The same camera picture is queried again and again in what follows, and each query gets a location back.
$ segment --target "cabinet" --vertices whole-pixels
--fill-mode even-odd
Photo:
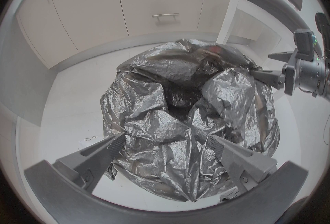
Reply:
[[[202,4],[203,0],[122,0],[130,36],[153,32],[197,31]]]
[[[79,52],[128,37],[120,0],[53,0]]]
[[[78,53],[52,0],[24,0],[17,16],[34,52],[48,68]]]

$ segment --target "drawer handle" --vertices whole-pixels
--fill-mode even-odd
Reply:
[[[152,17],[162,17],[162,16],[178,16],[179,13],[167,13],[167,14],[155,14]]]

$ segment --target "trash bag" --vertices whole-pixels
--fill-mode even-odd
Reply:
[[[235,185],[208,147],[210,133],[272,156],[279,143],[272,90],[253,60],[227,45],[168,42],[117,68],[101,98],[104,137],[126,142],[117,170],[155,195],[197,201]]]

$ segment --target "white floor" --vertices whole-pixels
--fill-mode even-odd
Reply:
[[[74,65],[58,74],[45,106],[41,127],[20,122],[20,157],[25,169],[40,160],[56,159],[79,150],[80,141],[97,136],[103,139],[100,98],[113,82],[117,66],[155,45],[115,51]],[[285,161],[301,163],[300,140],[294,114],[286,96],[276,102],[281,140],[274,158],[280,167]],[[130,208],[155,211],[181,211],[218,203],[218,196],[195,203],[176,202],[153,195],[131,183],[120,173],[115,181],[103,176],[93,194]]]

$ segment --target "beige drawer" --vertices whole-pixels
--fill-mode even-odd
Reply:
[[[197,31],[203,0],[122,0],[129,36]],[[176,16],[152,17],[160,14]]]

